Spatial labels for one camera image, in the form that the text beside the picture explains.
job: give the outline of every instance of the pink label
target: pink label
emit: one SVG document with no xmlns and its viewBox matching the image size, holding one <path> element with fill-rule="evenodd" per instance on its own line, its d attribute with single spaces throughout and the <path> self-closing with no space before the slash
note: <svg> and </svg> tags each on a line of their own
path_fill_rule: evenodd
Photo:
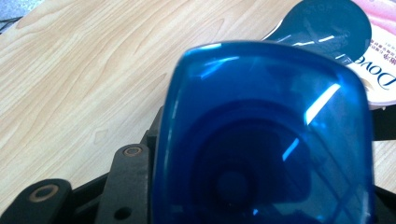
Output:
<svg viewBox="0 0 396 224">
<path fill-rule="evenodd" d="M 364 55 L 348 67 L 360 76 L 371 107 L 396 105 L 396 1 L 354 2 L 369 17 L 373 36 Z"/>
</svg>

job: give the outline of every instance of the wood grain surface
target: wood grain surface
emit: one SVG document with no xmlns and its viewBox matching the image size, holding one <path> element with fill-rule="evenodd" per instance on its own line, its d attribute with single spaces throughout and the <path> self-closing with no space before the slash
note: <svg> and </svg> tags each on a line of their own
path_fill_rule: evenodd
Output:
<svg viewBox="0 0 396 224">
<path fill-rule="evenodd" d="M 27 186 L 78 187 L 137 143 L 188 48 L 258 40 L 297 0 L 47 0 L 0 35 L 0 214 Z M 396 142 L 375 143 L 396 191 Z"/>
</svg>

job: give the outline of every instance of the blue translucent plastic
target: blue translucent plastic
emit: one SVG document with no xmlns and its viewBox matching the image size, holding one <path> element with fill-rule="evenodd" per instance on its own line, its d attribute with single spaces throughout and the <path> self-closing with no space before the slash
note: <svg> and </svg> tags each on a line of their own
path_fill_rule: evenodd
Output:
<svg viewBox="0 0 396 224">
<path fill-rule="evenodd" d="M 163 109 L 153 223 L 371 223 L 371 128 L 337 62 L 265 42 L 190 49 Z"/>
</svg>

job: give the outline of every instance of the metal rivet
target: metal rivet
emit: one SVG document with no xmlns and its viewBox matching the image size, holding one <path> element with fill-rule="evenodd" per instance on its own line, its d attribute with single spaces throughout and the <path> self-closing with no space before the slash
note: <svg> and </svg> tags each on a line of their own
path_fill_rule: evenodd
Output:
<svg viewBox="0 0 396 224">
<path fill-rule="evenodd" d="M 134 157 L 140 152 L 142 152 L 141 147 L 128 147 L 123 151 L 123 154 L 127 157 Z"/>
<path fill-rule="evenodd" d="M 59 190 L 59 187 L 54 184 L 49 184 L 38 189 L 35 189 L 30 196 L 29 200 L 32 203 L 41 203 L 46 201 L 47 199 L 51 198 L 55 195 Z"/>
</svg>

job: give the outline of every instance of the wooden table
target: wooden table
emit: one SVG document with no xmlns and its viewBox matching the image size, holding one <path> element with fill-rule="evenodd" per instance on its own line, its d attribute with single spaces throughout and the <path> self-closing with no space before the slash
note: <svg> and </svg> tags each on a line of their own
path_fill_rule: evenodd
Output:
<svg viewBox="0 0 396 224">
<path fill-rule="evenodd" d="M 0 35 L 0 213 L 36 181 L 106 173 L 163 104 L 177 59 L 263 38 L 298 0 L 47 0 Z M 396 191 L 396 141 L 375 143 L 376 184 Z"/>
</svg>

